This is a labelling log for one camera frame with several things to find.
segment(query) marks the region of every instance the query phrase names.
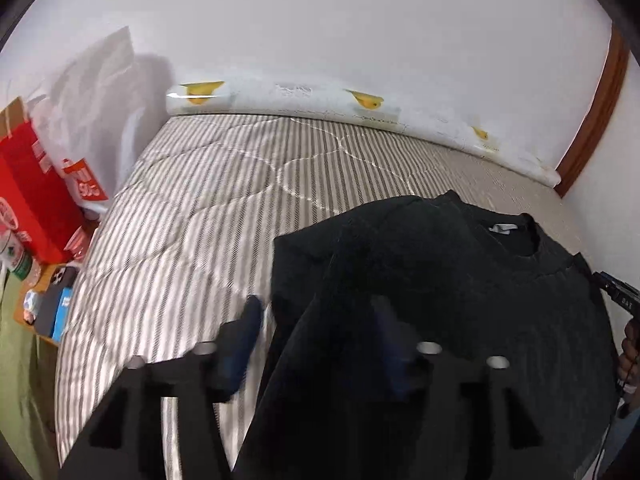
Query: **red cardboard box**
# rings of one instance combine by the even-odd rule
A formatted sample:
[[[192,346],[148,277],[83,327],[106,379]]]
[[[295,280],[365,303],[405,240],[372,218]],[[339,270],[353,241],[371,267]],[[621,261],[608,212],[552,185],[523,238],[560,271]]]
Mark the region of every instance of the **red cardboard box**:
[[[0,222],[48,264],[72,259],[65,246],[84,222],[20,98],[0,112]]]

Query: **striped bedding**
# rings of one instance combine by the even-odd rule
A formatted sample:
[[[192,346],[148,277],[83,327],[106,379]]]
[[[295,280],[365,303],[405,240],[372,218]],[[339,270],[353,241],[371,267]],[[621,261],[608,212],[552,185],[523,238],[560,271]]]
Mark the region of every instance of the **striped bedding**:
[[[173,117],[137,161],[92,242],[60,346],[60,460],[132,355],[180,356],[270,291],[274,237],[365,202],[448,189],[507,214],[529,212],[570,252],[580,240],[555,192],[466,153],[320,120]],[[244,389],[219,407],[233,464],[254,412],[274,324],[268,310]],[[162,416],[167,478],[180,478],[175,403]]]

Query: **white plastic bag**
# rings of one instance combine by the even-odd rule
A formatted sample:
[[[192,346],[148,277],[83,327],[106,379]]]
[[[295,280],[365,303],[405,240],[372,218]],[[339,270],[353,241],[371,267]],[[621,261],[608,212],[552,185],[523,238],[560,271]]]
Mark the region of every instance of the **white plastic bag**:
[[[103,214],[158,132],[129,28],[92,45],[29,97],[40,142],[76,203]]]

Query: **yellow duck print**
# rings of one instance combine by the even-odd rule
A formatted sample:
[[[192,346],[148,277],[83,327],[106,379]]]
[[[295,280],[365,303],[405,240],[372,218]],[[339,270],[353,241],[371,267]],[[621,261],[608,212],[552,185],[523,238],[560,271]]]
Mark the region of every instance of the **yellow duck print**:
[[[480,137],[482,140],[489,139],[489,134],[486,131],[481,130],[480,128],[476,128],[475,126],[472,126],[472,128],[474,129],[476,135]]]
[[[225,82],[224,81],[214,81],[211,83],[187,83],[182,85],[187,89],[187,95],[211,95],[213,96],[213,92],[215,92],[218,88],[220,88]],[[194,105],[201,105],[206,103],[210,97],[192,97],[187,99],[190,103]]]
[[[385,101],[382,97],[376,95],[363,94],[354,90],[347,90],[347,92],[350,92],[356,98],[356,101],[367,110],[376,110]]]

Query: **black shirt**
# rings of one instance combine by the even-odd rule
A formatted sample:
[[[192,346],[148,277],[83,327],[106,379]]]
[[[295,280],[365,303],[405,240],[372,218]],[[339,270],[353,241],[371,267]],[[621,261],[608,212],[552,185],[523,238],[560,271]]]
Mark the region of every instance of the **black shirt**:
[[[517,229],[494,233],[494,224]],[[277,328],[238,473],[404,474],[422,401],[397,402],[385,386],[363,307],[371,294],[456,356],[505,356],[545,443],[573,472],[616,402],[609,320],[586,272],[531,216],[467,205],[452,191],[372,202],[276,238]]]

